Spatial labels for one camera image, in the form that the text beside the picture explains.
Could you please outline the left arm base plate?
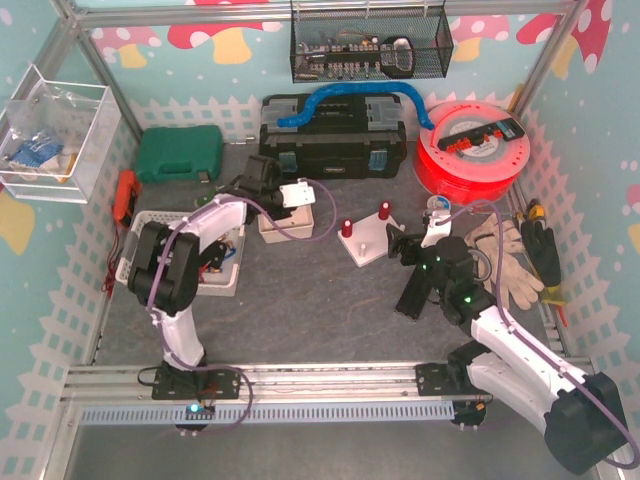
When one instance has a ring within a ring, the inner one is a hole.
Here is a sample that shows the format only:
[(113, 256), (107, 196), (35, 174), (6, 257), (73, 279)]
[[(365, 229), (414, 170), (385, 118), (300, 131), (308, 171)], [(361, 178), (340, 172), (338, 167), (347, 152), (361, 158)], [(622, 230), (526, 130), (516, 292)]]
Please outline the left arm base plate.
[(236, 400), (240, 376), (226, 369), (184, 371), (163, 363), (151, 383), (153, 400)]

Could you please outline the large red spring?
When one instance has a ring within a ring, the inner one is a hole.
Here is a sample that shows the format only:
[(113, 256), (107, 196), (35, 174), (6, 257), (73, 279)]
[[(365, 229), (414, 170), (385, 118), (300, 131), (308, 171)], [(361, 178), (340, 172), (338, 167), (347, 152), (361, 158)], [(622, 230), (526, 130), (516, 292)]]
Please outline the large red spring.
[(391, 204), (388, 201), (383, 201), (380, 204), (378, 210), (378, 218), (382, 221), (386, 221), (389, 219), (391, 213)]
[(344, 219), (341, 225), (341, 235), (343, 238), (350, 238), (353, 235), (353, 222), (350, 219)]

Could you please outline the black rail plate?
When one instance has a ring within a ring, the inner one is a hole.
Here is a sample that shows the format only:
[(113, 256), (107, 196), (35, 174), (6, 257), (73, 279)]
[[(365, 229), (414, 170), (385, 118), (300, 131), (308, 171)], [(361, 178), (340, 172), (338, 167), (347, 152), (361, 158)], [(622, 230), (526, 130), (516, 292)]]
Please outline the black rail plate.
[(427, 263), (418, 263), (398, 302), (395, 312), (412, 321), (418, 321), (427, 303), (439, 306), (439, 297), (434, 295), (435, 267)]

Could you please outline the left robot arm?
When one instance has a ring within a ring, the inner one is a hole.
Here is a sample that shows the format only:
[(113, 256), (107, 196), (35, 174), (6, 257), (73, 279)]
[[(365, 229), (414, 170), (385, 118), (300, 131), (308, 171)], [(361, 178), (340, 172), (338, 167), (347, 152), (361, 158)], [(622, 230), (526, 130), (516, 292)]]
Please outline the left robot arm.
[(203, 206), (169, 224), (150, 221), (140, 232), (127, 286), (146, 307), (161, 336), (163, 360), (181, 371), (202, 370), (205, 349), (198, 339), (192, 303), (204, 254), (223, 234), (267, 213), (282, 219), (281, 164), (252, 155), (245, 171), (221, 187)]

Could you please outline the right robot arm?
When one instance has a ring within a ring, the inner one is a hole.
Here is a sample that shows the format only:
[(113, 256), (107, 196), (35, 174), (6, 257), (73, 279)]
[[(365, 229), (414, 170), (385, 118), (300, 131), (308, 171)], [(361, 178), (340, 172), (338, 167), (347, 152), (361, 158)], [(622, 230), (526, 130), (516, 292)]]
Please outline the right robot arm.
[(471, 338), (426, 377), (427, 391), (492, 395), (533, 425), (552, 456), (575, 475), (600, 462), (638, 468), (637, 458), (622, 463), (613, 457), (624, 446), (639, 451), (615, 382), (558, 357), (504, 310), (476, 275), (489, 269), (484, 254), (457, 236), (422, 246), (420, 236), (395, 226), (387, 226), (386, 234), (389, 256), (414, 269), (397, 312), (416, 319), (435, 294), (446, 319)]

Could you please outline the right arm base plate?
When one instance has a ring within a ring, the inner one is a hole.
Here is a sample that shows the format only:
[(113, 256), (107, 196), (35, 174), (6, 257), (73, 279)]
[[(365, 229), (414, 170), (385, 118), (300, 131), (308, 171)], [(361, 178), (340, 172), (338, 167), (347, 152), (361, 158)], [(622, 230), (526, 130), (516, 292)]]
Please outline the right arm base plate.
[(471, 382), (468, 365), (456, 362), (424, 363), (415, 366), (415, 381), (420, 396), (464, 396), (495, 398)]

